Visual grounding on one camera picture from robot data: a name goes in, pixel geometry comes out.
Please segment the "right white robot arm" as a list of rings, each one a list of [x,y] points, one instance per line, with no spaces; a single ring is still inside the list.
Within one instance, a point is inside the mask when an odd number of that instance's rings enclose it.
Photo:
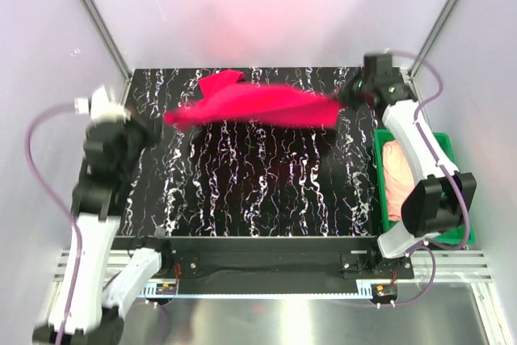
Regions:
[[[423,101],[402,80],[393,65],[397,53],[368,53],[336,93],[349,107],[368,105],[401,146],[411,169],[414,188],[401,206],[401,221],[379,235],[368,250],[365,267],[385,277],[421,247],[442,247],[438,236],[463,228],[464,235],[449,250],[467,246],[471,232],[469,208],[477,189],[471,173],[462,173],[439,146],[422,110]]]

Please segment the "aluminium frame post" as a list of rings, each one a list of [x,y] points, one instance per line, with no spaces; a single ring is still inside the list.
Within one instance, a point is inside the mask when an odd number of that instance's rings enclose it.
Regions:
[[[122,79],[125,82],[128,82],[132,76],[132,71],[130,70],[126,60],[123,57],[122,52],[118,48],[112,34],[110,33],[106,22],[100,13],[100,10],[95,2],[95,0],[79,0],[85,9],[90,21],[92,22],[94,29],[96,30],[100,40],[103,42],[105,49],[110,55],[112,61],[114,62],[117,70],[119,71]]]
[[[431,30],[423,41],[421,48],[418,51],[418,59],[413,61],[413,64],[408,69],[408,75],[411,79],[415,79],[419,70],[423,66],[423,61],[427,59],[444,28],[447,26],[449,19],[452,17],[454,11],[460,4],[461,0],[446,0],[438,13]]]

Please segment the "aluminium rail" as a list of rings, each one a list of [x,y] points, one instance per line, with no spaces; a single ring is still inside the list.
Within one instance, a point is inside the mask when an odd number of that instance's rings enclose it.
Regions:
[[[442,251],[434,250],[435,281],[448,283],[453,281],[490,282],[490,269],[480,250]],[[129,262],[129,256],[122,250],[113,250],[107,261],[105,279],[121,271]],[[431,275],[431,257],[419,250],[411,257],[411,268],[416,280],[426,280]]]

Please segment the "peach t shirt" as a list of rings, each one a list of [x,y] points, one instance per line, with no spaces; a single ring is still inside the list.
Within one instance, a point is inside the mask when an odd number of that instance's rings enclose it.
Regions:
[[[382,166],[389,220],[401,220],[401,207],[414,188],[414,177],[401,146],[388,141],[382,147]]]

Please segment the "left aluminium frame post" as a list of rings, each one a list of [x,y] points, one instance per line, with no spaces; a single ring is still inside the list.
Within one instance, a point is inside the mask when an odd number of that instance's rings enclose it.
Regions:
[[[114,62],[117,70],[119,71],[122,79],[125,82],[128,82],[132,76],[132,71],[130,70],[126,60],[123,57],[122,52],[118,48],[112,34],[110,33],[106,22],[100,13],[100,10],[95,2],[95,0],[79,0],[85,9],[90,21],[92,22],[94,29],[96,30],[100,40],[103,42],[105,49],[110,55],[112,61]]]

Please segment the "red t shirt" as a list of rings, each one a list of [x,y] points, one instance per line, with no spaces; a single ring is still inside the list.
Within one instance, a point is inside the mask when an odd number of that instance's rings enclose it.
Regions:
[[[164,124],[187,129],[221,121],[256,121],[285,128],[331,128],[342,107],[334,97],[294,86],[246,82],[244,74],[233,69],[201,78],[199,87],[203,98],[167,111]]]

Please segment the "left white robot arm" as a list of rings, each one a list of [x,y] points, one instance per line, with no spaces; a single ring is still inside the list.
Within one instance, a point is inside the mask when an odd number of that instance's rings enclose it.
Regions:
[[[87,115],[90,123],[71,205],[65,205],[37,170],[32,136],[47,119],[63,113]],[[41,112],[30,124],[24,152],[29,169],[68,218],[72,238],[61,288],[42,326],[32,332],[38,344],[117,344],[124,319],[153,276],[174,269],[170,243],[150,237],[129,263],[106,280],[107,263],[125,205],[132,173],[142,152],[158,144],[162,123],[142,119],[118,103],[105,86],[88,98],[61,103]]]

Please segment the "left orange connector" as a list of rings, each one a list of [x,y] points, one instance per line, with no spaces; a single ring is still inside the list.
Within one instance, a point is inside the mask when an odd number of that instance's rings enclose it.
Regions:
[[[178,293],[178,285],[176,283],[157,283],[156,295],[157,296],[171,296]]]

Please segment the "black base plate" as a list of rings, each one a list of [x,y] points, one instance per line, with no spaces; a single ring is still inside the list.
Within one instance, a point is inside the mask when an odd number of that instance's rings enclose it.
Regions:
[[[374,237],[168,238],[182,296],[356,292],[356,281],[412,280],[408,258],[383,259]]]

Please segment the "green plastic bin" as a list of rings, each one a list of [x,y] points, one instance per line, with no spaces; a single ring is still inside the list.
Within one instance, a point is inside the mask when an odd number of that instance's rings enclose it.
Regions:
[[[445,174],[443,164],[433,162],[438,170],[424,175],[419,182],[414,177],[414,188],[401,207],[401,220],[389,220],[385,194],[385,179],[382,166],[382,147],[388,141],[395,141],[387,129],[374,132],[373,152],[377,163],[380,205],[383,231],[388,233],[403,226],[417,238],[428,236],[436,245],[462,247],[472,245],[476,235],[472,225],[466,225],[464,211],[469,210],[477,188],[470,173],[453,171]]]

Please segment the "right aluminium frame post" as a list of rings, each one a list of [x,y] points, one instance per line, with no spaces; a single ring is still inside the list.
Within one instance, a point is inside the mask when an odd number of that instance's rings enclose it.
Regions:
[[[446,0],[438,13],[431,30],[423,41],[421,48],[418,51],[418,59],[413,61],[413,64],[408,69],[408,75],[411,79],[415,79],[419,70],[423,66],[423,61],[427,59],[444,28],[447,26],[449,19],[452,17],[454,11],[460,4],[461,0]]]

